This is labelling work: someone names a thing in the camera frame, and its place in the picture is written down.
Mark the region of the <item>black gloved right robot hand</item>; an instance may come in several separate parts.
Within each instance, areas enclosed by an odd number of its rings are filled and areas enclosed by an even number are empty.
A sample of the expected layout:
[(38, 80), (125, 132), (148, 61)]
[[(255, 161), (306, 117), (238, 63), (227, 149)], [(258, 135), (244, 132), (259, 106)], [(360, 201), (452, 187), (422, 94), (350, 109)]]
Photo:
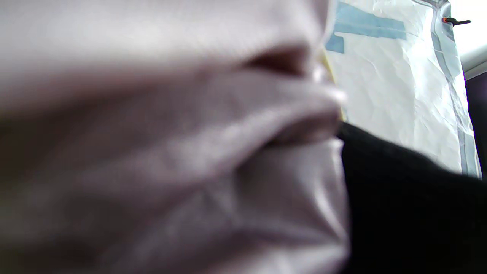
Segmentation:
[(485, 274), (487, 186), (349, 123), (338, 133), (351, 212), (344, 274)]

